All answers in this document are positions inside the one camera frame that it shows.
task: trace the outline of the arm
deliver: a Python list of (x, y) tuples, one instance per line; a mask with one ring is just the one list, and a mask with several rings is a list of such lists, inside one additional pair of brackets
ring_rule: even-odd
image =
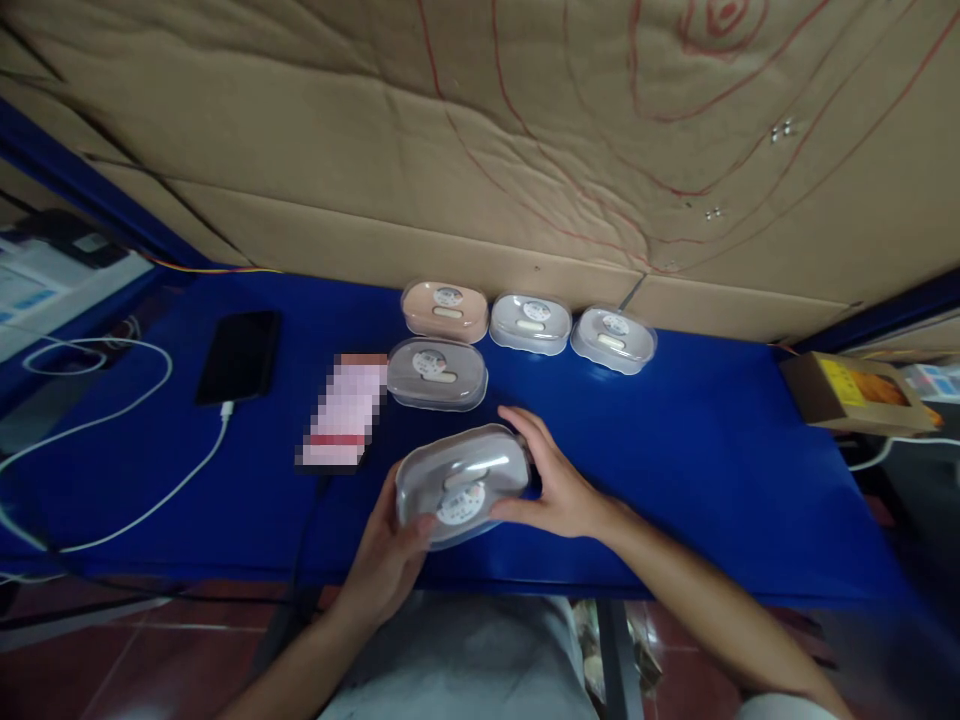
[(565, 537), (592, 537), (613, 550), (720, 664), (750, 687), (805, 697), (842, 720), (843, 699), (813, 660), (757, 602), (720, 570), (590, 486), (536, 415), (500, 408), (526, 438), (543, 479), (534, 502), (501, 500), (491, 515)]
[(399, 530), (394, 482), (398, 465), (387, 475), (333, 607), (302, 632), (220, 720), (316, 717), (363, 646), (400, 609), (423, 567), (436, 518), (423, 516)]

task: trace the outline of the human hand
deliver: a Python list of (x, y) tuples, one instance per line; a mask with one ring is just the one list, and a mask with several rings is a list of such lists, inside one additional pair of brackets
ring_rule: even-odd
[(397, 519), (397, 462), (370, 513), (357, 555), (334, 608), (371, 628), (396, 614), (413, 589), (430, 547), (435, 515), (421, 515), (405, 528)]
[(621, 512), (622, 504), (598, 492), (577, 472), (539, 417), (503, 405), (497, 412), (526, 439), (543, 480), (543, 494), (534, 501), (500, 500), (491, 508), (490, 517), (563, 537), (596, 537), (610, 518)]

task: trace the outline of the person's left hand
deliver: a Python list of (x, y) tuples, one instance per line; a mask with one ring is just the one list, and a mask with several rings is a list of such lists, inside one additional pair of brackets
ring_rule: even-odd
[(397, 462), (383, 483), (377, 504), (335, 602), (341, 613), (378, 628), (400, 609), (413, 589), (430, 547), (435, 515), (421, 515), (405, 528), (397, 520)]

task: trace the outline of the small cardboard box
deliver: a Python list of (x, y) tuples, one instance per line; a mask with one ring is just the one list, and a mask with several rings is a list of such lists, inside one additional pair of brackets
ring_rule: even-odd
[[(920, 396), (888, 363), (812, 352), (785, 360), (780, 371), (808, 425), (890, 437), (937, 429)], [(870, 375), (880, 376), (872, 379), (876, 382), (889, 381), (885, 386), (904, 404), (865, 396), (857, 381)]]

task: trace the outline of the round sticker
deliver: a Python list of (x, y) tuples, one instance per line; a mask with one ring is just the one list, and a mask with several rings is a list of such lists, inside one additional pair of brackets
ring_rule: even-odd
[(619, 315), (605, 315), (603, 326), (613, 335), (626, 335), (630, 332), (630, 326), (627, 321)]
[(550, 308), (539, 300), (528, 300), (523, 304), (523, 314), (534, 322), (546, 322), (550, 319)]
[(413, 369), (421, 375), (439, 375), (447, 369), (447, 359), (437, 350), (421, 350), (413, 356)]
[(444, 525), (462, 525), (480, 512), (486, 494), (479, 483), (466, 487), (440, 503), (437, 518)]
[(456, 307), (463, 302), (463, 293), (456, 288), (438, 288), (433, 291), (433, 300), (442, 307)]

